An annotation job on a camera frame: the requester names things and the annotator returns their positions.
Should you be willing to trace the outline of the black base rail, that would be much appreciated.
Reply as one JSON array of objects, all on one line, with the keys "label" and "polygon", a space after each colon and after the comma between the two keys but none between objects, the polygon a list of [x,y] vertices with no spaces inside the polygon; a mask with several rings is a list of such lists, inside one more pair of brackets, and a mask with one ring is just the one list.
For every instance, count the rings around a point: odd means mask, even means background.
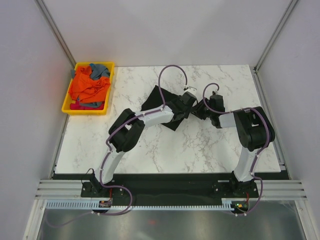
[{"label": "black base rail", "polygon": [[222,199],[259,196],[254,180],[238,182],[233,173],[116,173],[103,187],[91,175],[82,184],[81,197],[112,199],[114,206],[213,206]]}]

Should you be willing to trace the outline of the left aluminium frame post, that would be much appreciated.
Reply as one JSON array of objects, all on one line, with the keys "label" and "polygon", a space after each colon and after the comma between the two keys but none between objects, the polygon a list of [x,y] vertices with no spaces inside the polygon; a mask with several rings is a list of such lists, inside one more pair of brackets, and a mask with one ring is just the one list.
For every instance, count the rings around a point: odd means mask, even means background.
[{"label": "left aluminium frame post", "polygon": [[39,8],[41,14],[43,15],[45,21],[47,22],[51,32],[53,33],[55,39],[57,40],[59,46],[61,47],[62,51],[64,52],[64,55],[68,59],[71,66],[74,68],[76,66],[76,60],[73,57],[66,41],[63,38],[63,35],[61,34],[61,31],[59,30],[52,14],[50,13],[49,8],[47,7],[44,0],[35,0],[34,1],[37,7]]}]

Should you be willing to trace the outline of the orange t-shirt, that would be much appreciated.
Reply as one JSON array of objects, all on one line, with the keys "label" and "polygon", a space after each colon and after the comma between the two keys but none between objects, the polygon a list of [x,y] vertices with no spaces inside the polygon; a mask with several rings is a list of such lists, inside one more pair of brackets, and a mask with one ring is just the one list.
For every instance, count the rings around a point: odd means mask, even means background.
[{"label": "orange t-shirt", "polygon": [[98,80],[96,82],[86,82],[83,79],[71,81],[68,94],[71,99],[80,103],[104,102],[107,92],[111,86],[111,80]]}]

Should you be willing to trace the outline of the grey t-shirt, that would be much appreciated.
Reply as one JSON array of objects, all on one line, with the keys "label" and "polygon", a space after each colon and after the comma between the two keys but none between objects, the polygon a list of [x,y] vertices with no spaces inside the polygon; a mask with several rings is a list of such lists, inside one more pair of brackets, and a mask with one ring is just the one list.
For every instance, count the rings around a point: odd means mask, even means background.
[{"label": "grey t-shirt", "polygon": [[103,64],[90,63],[84,66],[78,66],[76,69],[71,70],[71,78],[82,79],[85,82],[97,82],[99,80],[102,81],[110,81],[110,71]]}]

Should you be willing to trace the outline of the pink t-shirt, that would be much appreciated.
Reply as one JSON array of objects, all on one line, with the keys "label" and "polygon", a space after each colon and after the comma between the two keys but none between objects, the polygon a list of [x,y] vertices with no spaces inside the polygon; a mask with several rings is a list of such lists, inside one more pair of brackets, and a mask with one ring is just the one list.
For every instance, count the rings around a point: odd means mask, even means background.
[{"label": "pink t-shirt", "polygon": [[81,103],[76,101],[69,105],[71,110],[103,110],[104,102],[91,102],[91,103]]}]

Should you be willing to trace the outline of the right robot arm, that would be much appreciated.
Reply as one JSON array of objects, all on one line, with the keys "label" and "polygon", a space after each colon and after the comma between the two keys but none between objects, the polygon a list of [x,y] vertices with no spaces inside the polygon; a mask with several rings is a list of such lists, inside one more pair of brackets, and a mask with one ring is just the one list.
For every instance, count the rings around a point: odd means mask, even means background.
[{"label": "right robot arm", "polygon": [[275,130],[261,106],[247,107],[229,112],[214,110],[209,101],[200,101],[191,113],[201,120],[209,118],[218,129],[236,128],[242,149],[233,171],[235,181],[229,184],[229,191],[235,197],[247,191],[245,182],[255,178],[256,163],[261,152],[275,140]]}]

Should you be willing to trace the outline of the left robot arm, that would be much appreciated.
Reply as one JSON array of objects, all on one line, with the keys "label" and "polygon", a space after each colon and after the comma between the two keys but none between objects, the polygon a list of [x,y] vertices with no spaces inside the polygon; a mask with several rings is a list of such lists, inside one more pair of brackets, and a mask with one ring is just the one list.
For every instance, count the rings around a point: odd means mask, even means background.
[{"label": "left robot arm", "polygon": [[110,191],[109,182],[113,179],[120,160],[137,145],[143,131],[155,125],[179,123],[188,118],[195,102],[196,98],[193,96],[187,99],[181,96],[166,105],[146,111],[133,112],[129,108],[125,109],[109,129],[107,151],[92,191],[99,197],[106,196]]}]

